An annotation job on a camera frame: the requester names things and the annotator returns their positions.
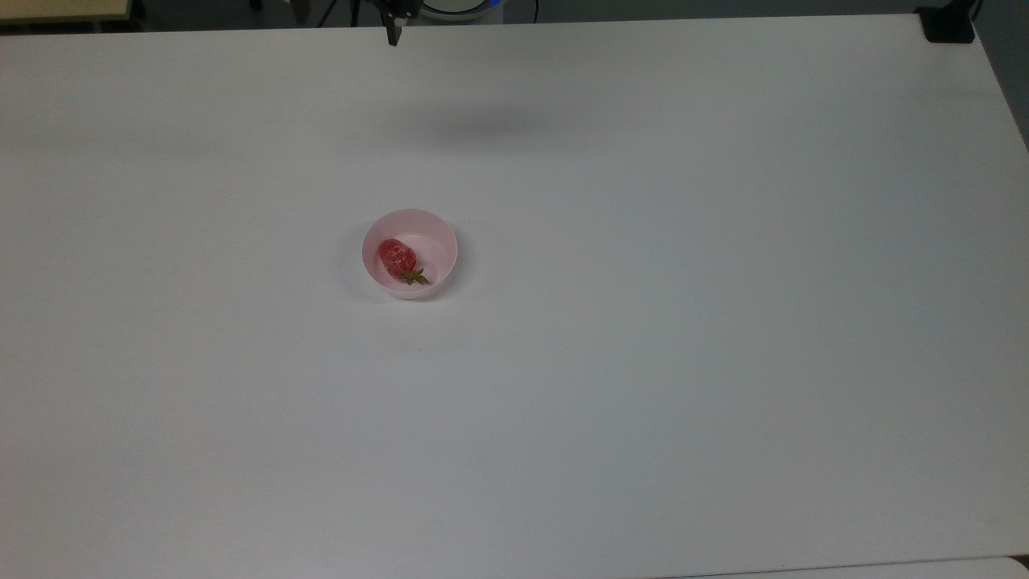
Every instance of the bowl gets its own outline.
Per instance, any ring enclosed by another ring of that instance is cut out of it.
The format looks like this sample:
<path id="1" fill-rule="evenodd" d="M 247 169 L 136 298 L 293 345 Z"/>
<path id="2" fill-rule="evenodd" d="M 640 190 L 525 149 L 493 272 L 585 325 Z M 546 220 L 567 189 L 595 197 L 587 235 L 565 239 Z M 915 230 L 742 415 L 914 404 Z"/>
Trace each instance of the bowl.
<path id="1" fill-rule="evenodd" d="M 386 270 L 379 258 L 379 244 L 396 238 L 414 249 L 418 266 L 428 285 L 407 285 Z M 401 300 L 418 300 L 439 291 L 457 262 L 457 237 L 447 221 L 422 209 L 400 209 L 384 215 L 364 234 L 361 245 L 364 268 L 387 293 Z"/>

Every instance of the white table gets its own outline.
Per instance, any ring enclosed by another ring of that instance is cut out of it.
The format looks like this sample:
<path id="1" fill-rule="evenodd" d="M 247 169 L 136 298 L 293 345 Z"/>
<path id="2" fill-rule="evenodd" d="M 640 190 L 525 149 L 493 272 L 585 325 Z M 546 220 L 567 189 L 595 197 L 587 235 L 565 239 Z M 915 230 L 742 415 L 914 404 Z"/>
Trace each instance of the white table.
<path id="1" fill-rule="evenodd" d="M 5 579 L 1029 551 L 1029 155 L 978 43 L 885 15 L 0 53 Z M 431 302 L 360 263 L 402 207 L 459 236 Z"/>

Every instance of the black stand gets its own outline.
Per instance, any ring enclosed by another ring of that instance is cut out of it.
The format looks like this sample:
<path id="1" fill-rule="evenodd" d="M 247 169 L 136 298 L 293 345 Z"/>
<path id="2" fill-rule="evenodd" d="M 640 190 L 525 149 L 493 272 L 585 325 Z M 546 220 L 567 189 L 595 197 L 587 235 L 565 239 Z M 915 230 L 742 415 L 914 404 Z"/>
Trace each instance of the black stand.
<path id="1" fill-rule="evenodd" d="M 922 31 L 929 42 L 970 44 L 975 39 L 968 11 L 975 0 L 952 0 L 943 8 L 921 7 L 915 13 L 922 20 Z"/>

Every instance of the strawberry leaf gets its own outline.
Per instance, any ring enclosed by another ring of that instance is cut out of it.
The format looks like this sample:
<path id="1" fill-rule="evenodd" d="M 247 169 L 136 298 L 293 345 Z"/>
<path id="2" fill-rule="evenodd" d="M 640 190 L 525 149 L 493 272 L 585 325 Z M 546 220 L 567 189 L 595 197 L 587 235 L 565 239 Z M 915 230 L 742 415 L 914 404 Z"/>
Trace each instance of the strawberry leaf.
<path id="1" fill-rule="evenodd" d="M 422 272 L 424 272 L 424 270 L 425 270 L 425 268 L 423 267 L 423 268 L 420 268 L 418 270 L 404 270 L 404 272 L 400 272 L 400 280 L 401 281 L 406 281 L 407 285 L 414 285 L 414 283 L 416 281 L 418 283 L 422 284 L 422 285 L 428 285 L 429 284 L 429 280 L 425 279 L 425 276 L 422 275 Z"/>

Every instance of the red strawberry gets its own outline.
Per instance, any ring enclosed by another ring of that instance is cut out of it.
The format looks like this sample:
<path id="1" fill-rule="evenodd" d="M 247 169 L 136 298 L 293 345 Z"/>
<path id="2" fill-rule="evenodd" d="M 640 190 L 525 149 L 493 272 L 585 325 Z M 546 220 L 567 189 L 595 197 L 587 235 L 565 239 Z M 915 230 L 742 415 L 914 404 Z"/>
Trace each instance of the red strawberry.
<path id="1" fill-rule="evenodd" d="M 418 255 L 414 249 L 407 247 L 402 241 L 389 238 L 379 244 L 379 258 L 386 265 L 386 270 L 396 279 L 405 281 L 407 285 L 416 281 L 425 285 L 429 282 L 422 275 L 424 268 L 418 266 Z"/>

